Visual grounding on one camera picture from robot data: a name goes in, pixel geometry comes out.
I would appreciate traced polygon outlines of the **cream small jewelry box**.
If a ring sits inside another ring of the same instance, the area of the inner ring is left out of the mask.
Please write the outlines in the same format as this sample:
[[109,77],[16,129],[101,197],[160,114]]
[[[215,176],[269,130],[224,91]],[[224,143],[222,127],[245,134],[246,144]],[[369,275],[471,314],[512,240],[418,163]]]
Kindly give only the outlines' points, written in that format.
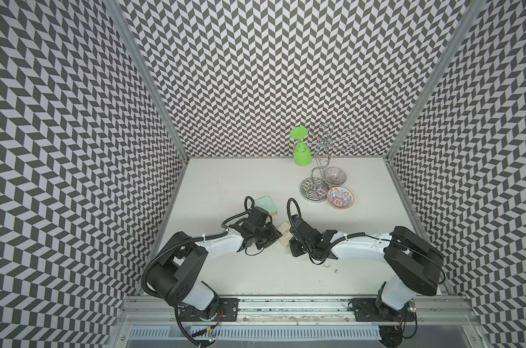
[[292,233],[290,233],[290,228],[291,225],[289,222],[284,222],[277,228],[277,230],[281,233],[278,243],[284,248],[289,247],[290,240],[293,237]]

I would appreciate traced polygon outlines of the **mint green jewelry box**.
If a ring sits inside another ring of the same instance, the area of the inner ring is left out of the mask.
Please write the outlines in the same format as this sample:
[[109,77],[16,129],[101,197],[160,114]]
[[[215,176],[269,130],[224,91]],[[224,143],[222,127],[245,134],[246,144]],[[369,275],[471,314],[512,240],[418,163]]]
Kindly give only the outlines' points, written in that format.
[[266,210],[271,216],[277,214],[277,207],[270,196],[261,197],[255,200],[255,206]]

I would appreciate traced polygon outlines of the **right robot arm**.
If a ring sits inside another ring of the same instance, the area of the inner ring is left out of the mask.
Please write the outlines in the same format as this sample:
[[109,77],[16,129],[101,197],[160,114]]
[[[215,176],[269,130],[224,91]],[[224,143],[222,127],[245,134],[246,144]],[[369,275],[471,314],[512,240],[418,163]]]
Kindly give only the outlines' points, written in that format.
[[297,258],[308,255],[315,265],[329,259],[362,259],[383,262],[394,272],[391,280],[380,287],[371,300],[351,300],[349,305],[370,320],[403,319],[415,296],[433,297],[444,279],[444,257],[431,244],[403,226],[381,235],[341,233],[337,230],[319,232],[299,215],[290,220],[290,250]]

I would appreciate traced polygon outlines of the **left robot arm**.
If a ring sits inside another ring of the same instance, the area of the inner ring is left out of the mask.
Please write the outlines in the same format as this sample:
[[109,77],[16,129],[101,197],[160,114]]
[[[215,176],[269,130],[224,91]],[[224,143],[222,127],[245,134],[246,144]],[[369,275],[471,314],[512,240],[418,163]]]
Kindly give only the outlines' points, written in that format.
[[148,263],[141,277],[141,288],[151,297],[164,300],[170,307],[188,307],[202,319],[212,319],[220,296],[198,276],[210,260],[255,247],[262,252],[282,234],[272,216],[253,206],[229,217],[221,224],[222,232],[192,237],[175,233]]

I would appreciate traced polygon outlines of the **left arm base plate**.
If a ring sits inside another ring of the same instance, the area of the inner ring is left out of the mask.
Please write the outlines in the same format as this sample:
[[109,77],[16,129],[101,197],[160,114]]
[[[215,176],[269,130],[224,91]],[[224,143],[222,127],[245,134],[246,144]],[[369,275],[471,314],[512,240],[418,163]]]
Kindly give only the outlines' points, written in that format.
[[179,309],[179,319],[185,322],[235,322],[239,302],[235,297],[215,298],[205,310],[186,305]]

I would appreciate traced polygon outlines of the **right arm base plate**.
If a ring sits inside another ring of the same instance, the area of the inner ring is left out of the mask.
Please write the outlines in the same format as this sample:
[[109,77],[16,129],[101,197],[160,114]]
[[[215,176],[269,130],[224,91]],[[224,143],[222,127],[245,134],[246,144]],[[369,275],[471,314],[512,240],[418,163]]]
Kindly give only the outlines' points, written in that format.
[[394,310],[386,304],[377,304],[375,298],[353,298],[348,303],[348,309],[354,313],[357,322],[406,323],[417,319],[416,313],[407,308]]

